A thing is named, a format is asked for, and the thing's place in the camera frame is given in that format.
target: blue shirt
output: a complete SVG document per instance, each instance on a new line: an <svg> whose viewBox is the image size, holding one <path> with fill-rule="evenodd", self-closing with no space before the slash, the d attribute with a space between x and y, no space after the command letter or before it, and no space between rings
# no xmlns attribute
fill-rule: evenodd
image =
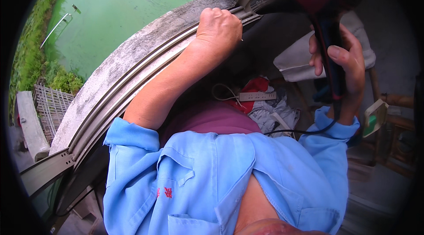
<svg viewBox="0 0 424 235"><path fill-rule="evenodd" d="M320 130L332 119L315 111ZM115 234L229 234L253 173L279 218L301 230L335 234L348 197L346 142L359 128L271 138L186 131L159 148L158 133L116 118L104 144L109 173L104 224Z"/></svg>

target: green pond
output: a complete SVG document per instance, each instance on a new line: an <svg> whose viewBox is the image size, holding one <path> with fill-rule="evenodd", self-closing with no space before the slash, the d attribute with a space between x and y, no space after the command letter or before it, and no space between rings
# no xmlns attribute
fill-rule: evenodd
<svg viewBox="0 0 424 235"><path fill-rule="evenodd" d="M87 79L122 42L166 12L192 0L57 0L47 28L48 61Z"/></svg>

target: red hair dryer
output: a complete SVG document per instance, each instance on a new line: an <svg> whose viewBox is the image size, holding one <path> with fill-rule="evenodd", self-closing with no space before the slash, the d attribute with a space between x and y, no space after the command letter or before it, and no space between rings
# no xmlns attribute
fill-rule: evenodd
<svg viewBox="0 0 424 235"><path fill-rule="evenodd" d="M361 0L252 0L250 7L257 14L304 12L309 16L321 50L327 83L334 105L335 120L340 116L341 98L346 92L343 68L328 57L331 45L343 47L340 36L342 14L356 7Z"/></svg>

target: electrical outlet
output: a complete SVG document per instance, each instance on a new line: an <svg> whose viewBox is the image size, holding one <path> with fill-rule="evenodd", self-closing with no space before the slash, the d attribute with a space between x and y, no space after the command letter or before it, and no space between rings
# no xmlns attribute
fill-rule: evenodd
<svg viewBox="0 0 424 235"><path fill-rule="evenodd" d="M274 100L277 99L277 93L263 93L263 92L256 92L256 93L240 93L239 94L239 100L241 102L246 101L263 101L263 100Z"/></svg>

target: shirt sleeve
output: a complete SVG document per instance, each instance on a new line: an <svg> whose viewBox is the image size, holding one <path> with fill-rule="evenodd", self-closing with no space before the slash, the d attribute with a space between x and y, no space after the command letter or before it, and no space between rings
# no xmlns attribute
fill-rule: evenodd
<svg viewBox="0 0 424 235"><path fill-rule="evenodd" d="M135 234L138 225L131 225L134 218L144 218L156 201L154 164L161 153L158 133L115 118L103 144L110 153L103 199L106 230L109 234Z"/></svg>
<svg viewBox="0 0 424 235"><path fill-rule="evenodd" d="M329 108L323 106L315 111L315 124L308 131L318 131L331 124L333 120L326 116ZM348 197L346 142L358 128L359 121L355 117L350 126L335 123L324 133L302 135L299 139L299 143L311 154L323 171L337 200L345 205L344 209L346 209Z"/></svg>

